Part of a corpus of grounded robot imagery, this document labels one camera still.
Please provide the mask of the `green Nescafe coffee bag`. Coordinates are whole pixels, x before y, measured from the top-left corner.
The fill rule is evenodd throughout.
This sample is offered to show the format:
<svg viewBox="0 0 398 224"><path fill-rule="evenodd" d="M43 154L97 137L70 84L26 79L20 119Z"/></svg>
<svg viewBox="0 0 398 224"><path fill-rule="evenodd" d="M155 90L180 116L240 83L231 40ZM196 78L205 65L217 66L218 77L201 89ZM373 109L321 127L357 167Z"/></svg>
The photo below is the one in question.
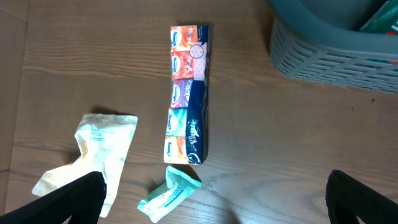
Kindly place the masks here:
<svg viewBox="0 0 398 224"><path fill-rule="evenodd" d="M397 35L397 0L386 1L359 31Z"/></svg>

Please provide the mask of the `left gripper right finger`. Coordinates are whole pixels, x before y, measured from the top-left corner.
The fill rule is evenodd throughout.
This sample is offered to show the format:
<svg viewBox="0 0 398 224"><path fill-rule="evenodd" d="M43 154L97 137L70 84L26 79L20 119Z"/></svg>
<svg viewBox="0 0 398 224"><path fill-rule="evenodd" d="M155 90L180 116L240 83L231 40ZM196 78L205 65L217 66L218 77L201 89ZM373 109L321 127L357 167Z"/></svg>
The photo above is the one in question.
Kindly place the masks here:
<svg viewBox="0 0 398 224"><path fill-rule="evenodd" d="M397 223L397 204L340 170L326 184L326 206L331 224Z"/></svg>

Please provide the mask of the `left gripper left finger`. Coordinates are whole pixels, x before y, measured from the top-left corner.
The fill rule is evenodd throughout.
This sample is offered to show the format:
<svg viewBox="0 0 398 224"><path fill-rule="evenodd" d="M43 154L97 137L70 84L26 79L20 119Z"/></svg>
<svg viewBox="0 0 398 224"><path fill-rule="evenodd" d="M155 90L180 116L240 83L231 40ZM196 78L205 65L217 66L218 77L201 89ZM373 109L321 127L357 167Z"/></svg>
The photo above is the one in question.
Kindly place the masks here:
<svg viewBox="0 0 398 224"><path fill-rule="evenodd" d="M1 216L1 224L97 223L106 198L106 183L94 171Z"/></svg>

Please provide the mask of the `grey plastic basket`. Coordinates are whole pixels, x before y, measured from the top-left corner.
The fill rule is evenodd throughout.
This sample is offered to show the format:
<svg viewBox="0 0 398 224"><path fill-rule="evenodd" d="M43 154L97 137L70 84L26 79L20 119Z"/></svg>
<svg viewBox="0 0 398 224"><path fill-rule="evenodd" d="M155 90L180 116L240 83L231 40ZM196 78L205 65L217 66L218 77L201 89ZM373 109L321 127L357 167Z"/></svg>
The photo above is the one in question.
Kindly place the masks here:
<svg viewBox="0 0 398 224"><path fill-rule="evenodd" d="M270 0L270 57L287 77L397 93L397 35L360 32L386 1Z"/></svg>

